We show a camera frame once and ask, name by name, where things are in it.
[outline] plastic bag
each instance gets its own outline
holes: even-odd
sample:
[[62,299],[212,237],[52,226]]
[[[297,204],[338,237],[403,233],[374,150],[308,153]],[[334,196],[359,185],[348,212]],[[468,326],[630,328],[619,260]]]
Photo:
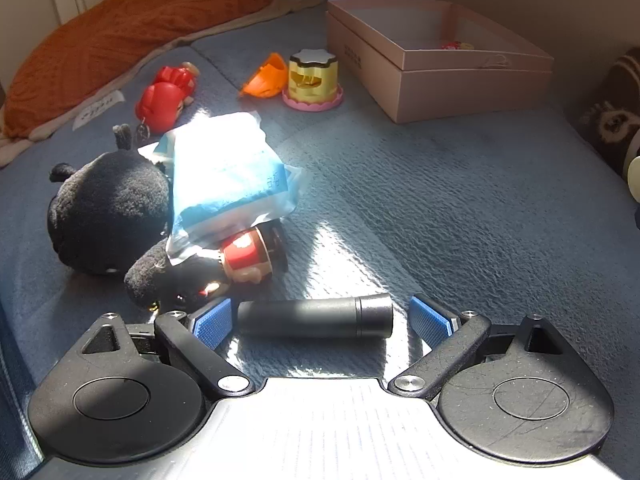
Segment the plastic bag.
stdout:
[[280,160],[252,114],[176,128],[153,156],[174,182],[174,225],[166,246],[173,265],[296,208],[302,170]]

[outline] black cylindrical object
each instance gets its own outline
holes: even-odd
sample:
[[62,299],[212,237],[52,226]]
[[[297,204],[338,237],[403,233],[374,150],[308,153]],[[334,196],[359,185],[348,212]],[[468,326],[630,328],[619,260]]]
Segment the black cylindrical object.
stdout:
[[394,311],[389,294],[331,300],[244,301],[240,332],[265,337],[391,336]]

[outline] pink cardboard box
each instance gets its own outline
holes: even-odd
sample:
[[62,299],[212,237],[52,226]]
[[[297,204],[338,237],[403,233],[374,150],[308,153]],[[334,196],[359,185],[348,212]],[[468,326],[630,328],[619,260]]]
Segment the pink cardboard box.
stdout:
[[396,123],[535,107],[552,75],[549,54],[449,2],[331,0],[327,22],[329,49]]

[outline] red keychain toy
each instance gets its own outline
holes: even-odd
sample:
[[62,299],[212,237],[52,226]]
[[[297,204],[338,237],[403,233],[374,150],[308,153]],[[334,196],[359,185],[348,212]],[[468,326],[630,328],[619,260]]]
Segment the red keychain toy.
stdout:
[[181,67],[163,66],[136,104],[136,117],[152,134],[164,134],[174,127],[182,109],[193,102],[200,71],[184,62]]

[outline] bed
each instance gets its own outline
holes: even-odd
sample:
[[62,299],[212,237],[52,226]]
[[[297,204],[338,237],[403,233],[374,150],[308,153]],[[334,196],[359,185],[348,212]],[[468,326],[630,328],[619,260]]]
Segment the bed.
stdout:
[[[270,52],[288,57],[325,46],[324,12],[320,5],[168,51],[123,86],[124,103],[76,131],[69,121],[2,170],[0,376],[9,393],[0,413],[16,404],[24,413],[34,385],[100,314],[118,311],[127,322],[148,317],[118,280],[77,274],[58,261],[45,224],[57,184],[47,177],[59,162],[80,167],[113,150],[111,126],[136,122],[134,102],[155,71],[189,61],[202,75],[179,124],[197,114],[256,110],[268,143],[310,177],[297,211],[284,221],[289,272],[247,298],[386,290],[394,299],[394,334],[386,341],[233,336],[218,349],[223,356],[258,382],[389,380],[422,352],[406,324],[414,292],[494,322],[518,323],[539,312],[613,396],[616,421],[602,459],[624,478],[640,478],[640,379],[628,371],[640,362],[640,237],[624,182],[552,107],[399,126],[346,71],[344,103],[321,114],[291,110],[277,98],[239,99],[238,89]],[[12,424],[22,434],[19,412]],[[9,456],[0,453],[0,460]],[[16,471],[37,461],[28,445],[12,453]]]

